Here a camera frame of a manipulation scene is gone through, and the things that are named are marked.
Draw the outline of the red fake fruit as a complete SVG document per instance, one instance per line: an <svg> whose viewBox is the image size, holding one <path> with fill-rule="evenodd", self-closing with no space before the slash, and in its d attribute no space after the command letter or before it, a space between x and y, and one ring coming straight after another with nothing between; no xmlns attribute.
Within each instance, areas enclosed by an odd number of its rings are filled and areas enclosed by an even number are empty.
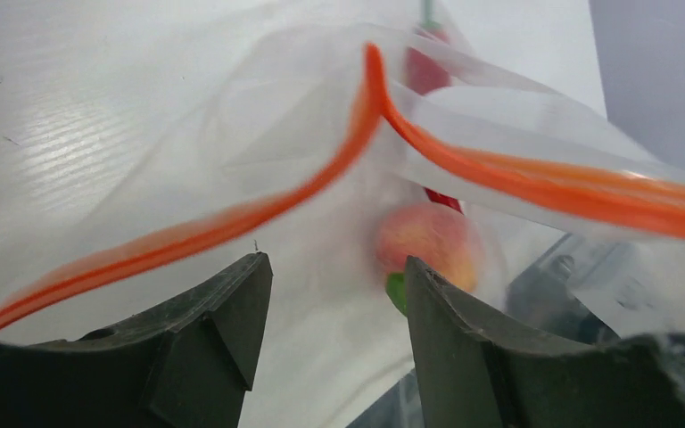
<svg viewBox="0 0 685 428"><path fill-rule="evenodd" d="M407 314L405 268L409 256L464 292L480 282L483 245L473 222L435 202L420 202L389 213L376 232L375 255L385 275L385 291L393 306Z"/></svg>

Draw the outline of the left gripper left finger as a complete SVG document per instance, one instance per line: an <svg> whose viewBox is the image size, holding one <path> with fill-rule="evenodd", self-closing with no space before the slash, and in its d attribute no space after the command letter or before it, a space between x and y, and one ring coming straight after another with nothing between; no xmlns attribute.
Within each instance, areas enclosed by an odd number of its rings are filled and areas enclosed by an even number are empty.
<svg viewBox="0 0 685 428"><path fill-rule="evenodd" d="M256 252L77 341L0 342L0 427L237 426L272 278Z"/></svg>

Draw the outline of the clear zip top bag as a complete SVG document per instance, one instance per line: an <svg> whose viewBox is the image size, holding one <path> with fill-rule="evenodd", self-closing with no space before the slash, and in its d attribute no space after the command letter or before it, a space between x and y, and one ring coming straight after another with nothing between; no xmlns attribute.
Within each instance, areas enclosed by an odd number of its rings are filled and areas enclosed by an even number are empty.
<svg viewBox="0 0 685 428"><path fill-rule="evenodd" d="M451 85L409 89L408 48ZM121 142L48 162L4 146L0 342L77 341L263 252L268 314L235 427L344 427L416 371L375 238L431 202L425 187L481 238L465 293L505 314L509 284L580 235L619 244L574 289L618 338L685 333L685 171L553 89L405 29L305 24L177 100L129 160Z"/></svg>

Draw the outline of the red fake chili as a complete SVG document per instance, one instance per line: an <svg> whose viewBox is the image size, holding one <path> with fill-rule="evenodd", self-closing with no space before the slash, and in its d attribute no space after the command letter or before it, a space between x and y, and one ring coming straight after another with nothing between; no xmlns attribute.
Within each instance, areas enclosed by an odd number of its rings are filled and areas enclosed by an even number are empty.
<svg viewBox="0 0 685 428"><path fill-rule="evenodd" d="M422 0L420 9L420 19L415 33L421 37L448 44L449 36L434 16L434 1ZM451 85L450 74L438 62L413 48L408 48L406 51L404 70L407 87L419 95L427 95ZM426 187L424 190L431 202L445 205L459 213L463 212L457 199Z"/></svg>

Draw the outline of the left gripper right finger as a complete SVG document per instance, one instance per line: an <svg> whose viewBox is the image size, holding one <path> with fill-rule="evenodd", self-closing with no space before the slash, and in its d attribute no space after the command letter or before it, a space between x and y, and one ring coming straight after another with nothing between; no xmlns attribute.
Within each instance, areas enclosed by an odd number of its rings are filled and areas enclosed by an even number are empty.
<svg viewBox="0 0 685 428"><path fill-rule="evenodd" d="M685 333L591 346L406 265L408 324L428 427L685 427Z"/></svg>

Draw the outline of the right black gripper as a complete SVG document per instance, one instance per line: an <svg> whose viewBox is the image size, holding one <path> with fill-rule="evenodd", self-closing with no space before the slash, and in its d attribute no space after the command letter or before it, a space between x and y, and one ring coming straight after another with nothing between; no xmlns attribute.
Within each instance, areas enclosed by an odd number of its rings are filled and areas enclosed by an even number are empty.
<svg viewBox="0 0 685 428"><path fill-rule="evenodd" d="M580 235L562 236L509 284L505 314L575 342L616 340L617 334L574 296L574 289L618 247Z"/></svg>

